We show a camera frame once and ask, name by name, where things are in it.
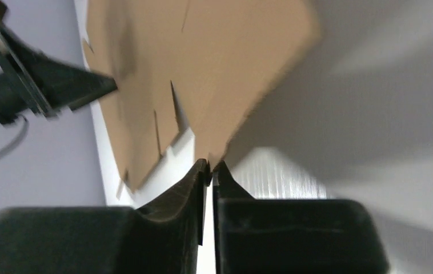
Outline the brown cardboard box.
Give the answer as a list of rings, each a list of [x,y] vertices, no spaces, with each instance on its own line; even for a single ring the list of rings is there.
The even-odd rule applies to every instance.
[[[219,161],[255,106],[320,38],[310,1],[88,1],[83,50],[119,176],[140,189],[180,134]]]

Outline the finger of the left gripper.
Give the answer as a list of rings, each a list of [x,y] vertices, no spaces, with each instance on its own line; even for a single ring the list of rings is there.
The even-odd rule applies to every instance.
[[[30,110],[46,117],[66,107],[75,111],[117,89],[115,80],[108,75],[42,53],[20,53],[19,61],[27,88],[22,98]]]

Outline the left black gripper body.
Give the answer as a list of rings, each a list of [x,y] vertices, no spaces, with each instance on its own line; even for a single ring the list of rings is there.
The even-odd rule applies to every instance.
[[[50,116],[49,66],[47,56],[26,46],[0,23],[0,124],[13,123],[26,110]]]

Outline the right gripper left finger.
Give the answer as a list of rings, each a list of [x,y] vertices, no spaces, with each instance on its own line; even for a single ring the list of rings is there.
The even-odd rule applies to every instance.
[[[209,164],[140,208],[0,210],[0,273],[195,273]]]

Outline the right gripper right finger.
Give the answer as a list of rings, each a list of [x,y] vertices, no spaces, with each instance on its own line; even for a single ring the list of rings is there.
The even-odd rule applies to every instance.
[[[387,273],[372,217],[348,199],[256,199],[213,172],[218,273]]]

